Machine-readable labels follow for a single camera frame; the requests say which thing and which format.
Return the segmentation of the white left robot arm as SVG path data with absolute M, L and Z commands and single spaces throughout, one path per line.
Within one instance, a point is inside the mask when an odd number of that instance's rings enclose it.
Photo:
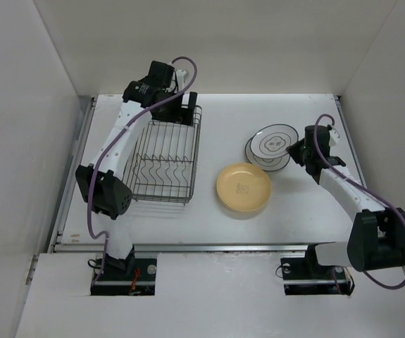
M 131 81 L 122 95 L 116 120 L 97 155 L 80 164 L 75 178 L 87 204 L 87 229 L 92 239 L 103 238 L 100 270 L 110 266 L 118 279 L 129 278 L 135 269 L 135 249 L 123 216 L 132 201 L 132 190 L 123 182 L 125 166 L 137 140 L 152 120 L 182 124 L 182 99 L 197 77 L 197 66 L 185 59 L 192 72 L 178 70 L 175 63 L 152 61 L 149 72 Z

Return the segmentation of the beige yellow plate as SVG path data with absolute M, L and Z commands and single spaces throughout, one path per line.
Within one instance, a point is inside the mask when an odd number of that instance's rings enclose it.
M 268 203 L 272 182 L 258 166 L 235 163 L 221 170 L 216 180 L 216 193 L 221 203 L 230 210 L 253 213 Z

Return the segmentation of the white plate dark rim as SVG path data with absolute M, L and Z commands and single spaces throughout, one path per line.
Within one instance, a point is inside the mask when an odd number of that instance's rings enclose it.
M 251 150 L 251 141 L 252 141 L 252 138 L 250 138 L 247 141 L 247 143 L 245 145 L 245 149 L 244 149 L 245 158 L 249 163 L 251 163 L 255 166 L 258 166 L 260 169 L 262 169 L 265 172 L 276 172 L 276 171 L 282 170 L 283 168 L 285 168 L 288 165 L 288 163 L 290 161 L 289 154 L 286 154 L 279 158 L 273 158 L 273 159 L 259 158 L 258 156 L 253 154 L 253 152 Z

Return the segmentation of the white plate black pattern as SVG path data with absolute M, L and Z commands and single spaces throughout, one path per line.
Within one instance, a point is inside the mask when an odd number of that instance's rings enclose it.
M 257 131 L 251 138 L 253 155 L 262 159 L 280 158 L 287 154 L 287 147 L 297 143 L 299 134 L 286 124 L 273 124 Z

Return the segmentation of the cream yellow plate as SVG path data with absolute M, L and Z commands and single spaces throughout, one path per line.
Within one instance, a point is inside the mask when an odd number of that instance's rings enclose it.
M 219 202 L 234 213 L 253 214 L 260 213 L 268 204 L 270 192 L 217 192 Z

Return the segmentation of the grey wire dish rack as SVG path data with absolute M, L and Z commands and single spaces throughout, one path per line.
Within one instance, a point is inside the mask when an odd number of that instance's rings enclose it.
M 135 201 L 187 204 L 194 195 L 202 107 L 191 125 L 152 120 L 137 140 L 124 172 Z

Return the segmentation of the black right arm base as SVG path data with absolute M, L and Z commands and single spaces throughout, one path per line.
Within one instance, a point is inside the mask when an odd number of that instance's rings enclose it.
M 316 245 L 311 244 L 303 256 L 284 255 L 275 274 L 284 282 L 286 296 L 343 295 L 351 296 L 355 281 L 349 271 L 340 266 L 320 265 Z

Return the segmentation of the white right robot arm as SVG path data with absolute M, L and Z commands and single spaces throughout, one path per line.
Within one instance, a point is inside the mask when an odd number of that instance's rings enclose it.
M 304 272 L 320 277 L 328 267 L 352 267 L 359 272 L 405 265 L 405 228 L 396 214 L 369 193 L 357 188 L 346 163 L 330 155 L 331 127 L 309 125 L 304 138 L 287 148 L 291 158 L 336 200 L 352 221 L 345 242 L 310 245 Z

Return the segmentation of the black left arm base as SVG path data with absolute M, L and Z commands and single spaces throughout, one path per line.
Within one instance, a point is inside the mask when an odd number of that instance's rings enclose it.
M 92 296 L 154 296 L 156 289 L 157 259 L 136 258 L 129 273 L 107 265 L 100 272 L 101 258 L 89 259 L 93 270 L 90 294 Z

